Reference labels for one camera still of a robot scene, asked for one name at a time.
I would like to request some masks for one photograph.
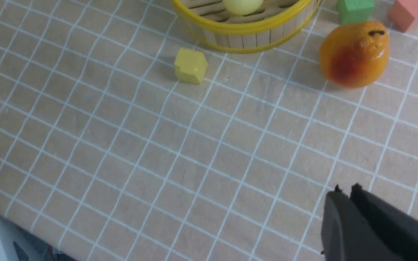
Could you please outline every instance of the toy block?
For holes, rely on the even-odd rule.
[[[336,9],[342,25],[368,20],[375,4],[373,0],[338,0]]]
[[[418,0],[396,0],[388,17],[402,32],[418,26]]]
[[[202,84],[208,62],[204,53],[180,48],[175,59],[175,75],[179,80],[192,84]]]

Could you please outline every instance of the ball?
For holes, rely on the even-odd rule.
[[[234,15],[249,15],[254,13],[264,0],[223,0],[227,11]]]

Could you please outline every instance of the yellow basket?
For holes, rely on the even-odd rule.
[[[202,43],[228,53],[257,53],[284,43],[312,18],[321,0],[264,0],[247,16],[222,0],[173,0],[179,20]]]

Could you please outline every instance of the pink cube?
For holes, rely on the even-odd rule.
[[[418,26],[418,0],[396,0],[388,17],[402,31]]]

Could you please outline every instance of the yellow cube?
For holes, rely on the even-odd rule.
[[[202,84],[208,68],[204,53],[186,48],[179,49],[174,65],[177,78],[192,84]]]

